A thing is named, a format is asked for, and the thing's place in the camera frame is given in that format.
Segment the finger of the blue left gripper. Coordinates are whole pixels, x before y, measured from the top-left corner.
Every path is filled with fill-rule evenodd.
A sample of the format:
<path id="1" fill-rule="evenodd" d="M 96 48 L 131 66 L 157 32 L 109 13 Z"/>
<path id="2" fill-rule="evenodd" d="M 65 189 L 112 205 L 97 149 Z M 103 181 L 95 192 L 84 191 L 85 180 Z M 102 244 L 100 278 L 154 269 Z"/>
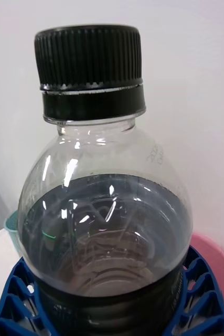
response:
<path id="1" fill-rule="evenodd" d="M 34 280 L 24 260 L 14 266 L 0 298 L 0 335 L 54 335 L 35 303 Z"/>

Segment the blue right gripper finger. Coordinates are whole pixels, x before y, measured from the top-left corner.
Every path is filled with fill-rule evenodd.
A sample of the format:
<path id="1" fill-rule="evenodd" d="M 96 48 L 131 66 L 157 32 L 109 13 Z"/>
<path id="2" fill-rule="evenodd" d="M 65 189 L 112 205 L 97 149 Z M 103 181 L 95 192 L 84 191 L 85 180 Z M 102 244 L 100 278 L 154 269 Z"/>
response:
<path id="1" fill-rule="evenodd" d="M 163 335 L 223 335 L 224 300 L 205 259 L 189 248 L 177 310 Z"/>

